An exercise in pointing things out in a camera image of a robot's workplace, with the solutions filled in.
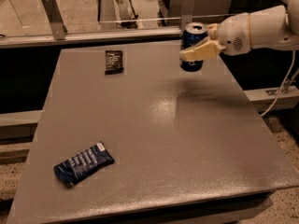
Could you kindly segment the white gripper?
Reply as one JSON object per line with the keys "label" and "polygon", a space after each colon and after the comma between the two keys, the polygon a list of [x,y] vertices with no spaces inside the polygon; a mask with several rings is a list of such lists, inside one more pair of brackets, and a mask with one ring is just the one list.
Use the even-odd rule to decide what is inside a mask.
{"label": "white gripper", "polygon": [[209,24],[208,35],[218,40],[208,40],[202,45],[183,49],[179,53],[182,61],[194,62],[216,58],[221,52],[229,56],[251,51],[249,38],[249,13],[242,13],[224,20],[219,25]]}

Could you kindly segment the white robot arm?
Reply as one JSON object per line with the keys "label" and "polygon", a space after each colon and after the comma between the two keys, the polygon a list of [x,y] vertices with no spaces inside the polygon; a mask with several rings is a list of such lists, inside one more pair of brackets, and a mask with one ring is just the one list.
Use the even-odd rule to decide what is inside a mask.
{"label": "white robot arm", "polygon": [[252,49],[298,50],[299,0],[289,0],[287,7],[241,13],[208,25],[206,31],[203,42],[180,52],[183,61],[214,59],[221,52],[241,55]]}

